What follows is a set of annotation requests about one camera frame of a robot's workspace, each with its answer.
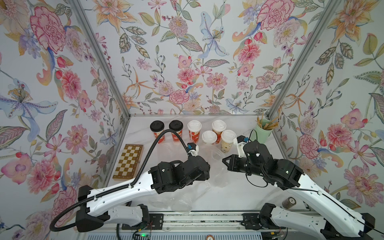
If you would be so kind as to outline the clear plastic carrier bag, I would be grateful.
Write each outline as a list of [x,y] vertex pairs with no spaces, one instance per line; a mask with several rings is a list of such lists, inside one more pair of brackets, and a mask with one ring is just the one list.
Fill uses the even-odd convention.
[[191,149],[193,156],[199,155],[210,166],[210,178],[205,182],[197,184],[196,193],[204,195],[208,192],[222,192],[230,184],[230,172],[228,167],[222,162],[226,157],[225,154],[214,145],[203,144],[196,146],[195,150]]

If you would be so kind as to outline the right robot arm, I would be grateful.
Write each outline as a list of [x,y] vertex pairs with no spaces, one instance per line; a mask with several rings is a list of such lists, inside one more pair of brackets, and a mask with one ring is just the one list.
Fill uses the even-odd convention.
[[222,160],[228,171],[259,176],[271,186],[294,195],[318,216],[291,212],[266,203],[250,223],[260,229],[293,229],[321,240],[369,240],[375,218],[345,206],[319,187],[304,171],[285,159],[274,159],[258,141],[237,143],[238,154]]

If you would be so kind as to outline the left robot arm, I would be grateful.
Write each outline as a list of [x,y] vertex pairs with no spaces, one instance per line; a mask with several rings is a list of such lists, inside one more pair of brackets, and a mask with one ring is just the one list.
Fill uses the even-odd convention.
[[144,205],[128,207],[134,199],[175,192],[193,184],[207,181],[211,166],[200,156],[190,156],[187,161],[160,162],[139,177],[111,187],[93,189],[86,185],[78,192],[80,209],[76,213],[75,225],[80,233],[90,232],[105,224],[137,226],[149,220],[148,208]]

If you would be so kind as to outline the white lid floral cup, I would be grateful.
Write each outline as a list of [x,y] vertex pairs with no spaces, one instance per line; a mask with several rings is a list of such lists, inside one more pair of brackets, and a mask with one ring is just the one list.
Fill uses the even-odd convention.
[[217,134],[213,131],[204,131],[202,134],[204,144],[213,145],[217,141]]

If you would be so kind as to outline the white lid beige cup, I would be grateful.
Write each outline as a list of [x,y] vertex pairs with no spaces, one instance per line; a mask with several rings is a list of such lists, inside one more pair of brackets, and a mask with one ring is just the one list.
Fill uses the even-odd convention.
[[228,153],[231,150],[231,147],[234,144],[234,140],[237,138],[237,135],[232,130],[225,130],[221,135],[221,151],[223,153]]

